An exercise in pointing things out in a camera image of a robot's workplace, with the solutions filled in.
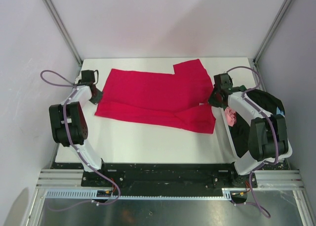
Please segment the red t shirt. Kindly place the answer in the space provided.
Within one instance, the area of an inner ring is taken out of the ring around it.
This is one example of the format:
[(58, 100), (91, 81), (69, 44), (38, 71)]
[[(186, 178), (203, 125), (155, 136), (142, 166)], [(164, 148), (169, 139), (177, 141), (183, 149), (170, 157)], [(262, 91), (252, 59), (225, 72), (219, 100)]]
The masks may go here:
[(199, 59), (173, 66), (174, 74), (112, 69), (96, 116), (212, 134), (208, 98), (213, 84)]

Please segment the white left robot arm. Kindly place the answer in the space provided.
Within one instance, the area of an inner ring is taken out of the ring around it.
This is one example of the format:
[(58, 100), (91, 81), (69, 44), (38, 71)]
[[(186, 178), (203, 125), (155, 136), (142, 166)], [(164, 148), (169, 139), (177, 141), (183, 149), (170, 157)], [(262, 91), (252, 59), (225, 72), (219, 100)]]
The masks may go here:
[(67, 85), (48, 84), (57, 87), (71, 87), (69, 96), (61, 103), (49, 107), (52, 137), (56, 143), (70, 148), (83, 164), (86, 172), (93, 172), (92, 181), (98, 186), (108, 183), (109, 174), (103, 171), (103, 160), (88, 141), (88, 126), (83, 107), (91, 102), (98, 104), (103, 96), (96, 85), (99, 81), (98, 70), (83, 70), (77, 82), (67, 81)]

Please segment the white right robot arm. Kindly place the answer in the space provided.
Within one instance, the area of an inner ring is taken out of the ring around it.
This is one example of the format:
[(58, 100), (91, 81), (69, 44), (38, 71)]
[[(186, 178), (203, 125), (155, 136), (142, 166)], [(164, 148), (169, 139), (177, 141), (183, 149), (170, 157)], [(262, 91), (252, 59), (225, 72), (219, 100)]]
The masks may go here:
[(213, 107), (233, 109), (250, 127), (248, 150), (237, 158), (235, 170), (228, 174), (229, 184), (239, 187), (245, 182), (245, 175), (260, 164), (276, 164), (292, 155), (286, 121), (281, 114), (274, 115), (252, 101), (242, 86), (234, 87), (228, 73), (215, 75), (214, 81), (208, 103)]

